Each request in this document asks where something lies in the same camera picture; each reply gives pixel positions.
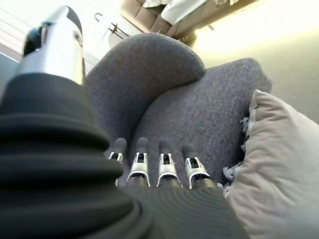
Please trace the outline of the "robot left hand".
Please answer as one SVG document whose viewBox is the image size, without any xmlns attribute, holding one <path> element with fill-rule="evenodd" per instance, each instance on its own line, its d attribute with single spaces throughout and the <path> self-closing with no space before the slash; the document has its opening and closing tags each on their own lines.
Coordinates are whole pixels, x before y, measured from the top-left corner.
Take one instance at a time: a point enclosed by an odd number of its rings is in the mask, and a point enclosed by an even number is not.
<svg viewBox="0 0 319 239">
<path fill-rule="evenodd" d="M 0 102 L 0 236 L 3 239 L 246 239 L 208 176 L 191 188 L 142 185 L 107 159 L 93 123 L 82 27 L 59 7 L 26 38 Z"/>
</svg>

